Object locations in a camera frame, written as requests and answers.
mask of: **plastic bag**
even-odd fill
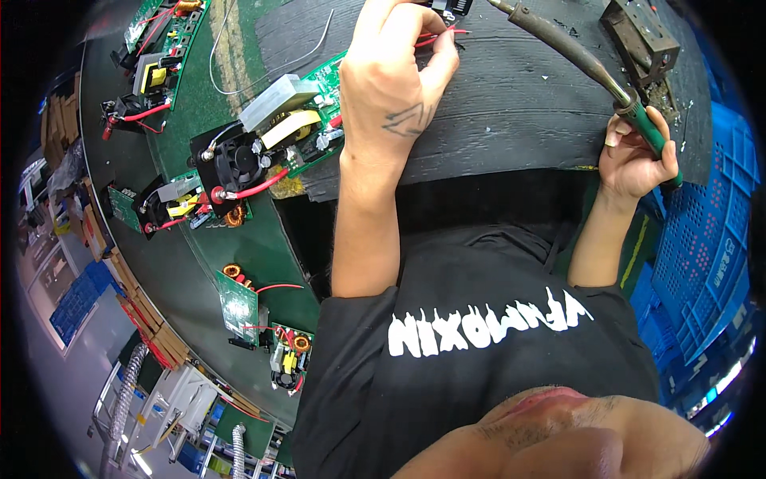
[[[82,170],[85,166],[85,153],[83,151],[83,140],[78,138],[69,145],[64,159],[48,179],[48,196],[54,197],[59,190],[69,188],[69,185],[82,178]]]

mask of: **flexible metal duct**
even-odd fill
[[[101,479],[107,479],[111,474],[111,471],[114,469],[110,467],[110,459],[114,459],[117,456],[119,442],[123,437],[125,421],[128,419],[130,400],[133,397],[133,390],[136,387],[136,378],[139,377],[141,365],[148,352],[149,348],[146,347],[146,344],[139,343],[133,348],[133,352],[130,354],[130,361],[128,361],[128,365],[125,366],[123,385],[119,388],[117,400],[114,403],[114,410],[112,411],[112,421],[109,424],[109,441],[103,445],[99,473]]]
[[[245,479],[244,475],[244,441],[242,436],[244,435],[244,424],[240,423],[234,426],[231,431],[231,440],[234,446],[234,466],[232,467],[233,479]]]

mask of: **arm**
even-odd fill
[[[647,114],[665,140],[670,140],[660,112],[647,107]],[[574,246],[567,276],[571,286],[603,287],[617,282],[620,252],[638,200],[678,174],[676,142],[667,141],[662,159],[656,161],[646,141],[615,115],[607,125],[598,168],[601,186]]]
[[[417,70],[414,44],[439,34]],[[396,284],[399,229],[394,192],[415,140],[436,113],[459,59],[439,15],[406,0],[368,0],[340,67],[345,147],[332,258],[332,295],[381,294]]]

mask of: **black t-shirt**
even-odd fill
[[[293,433],[298,477],[390,477],[535,386],[656,401],[619,288],[546,274],[549,248],[512,226],[452,231],[407,249],[399,287],[325,300]]]

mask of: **tattoo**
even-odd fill
[[[386,115],[388,123],[381,125],[381,128],[399,136],[418,136],[423,133],[435,112],[434,105],[426,108],[420,102],[406,110]]]

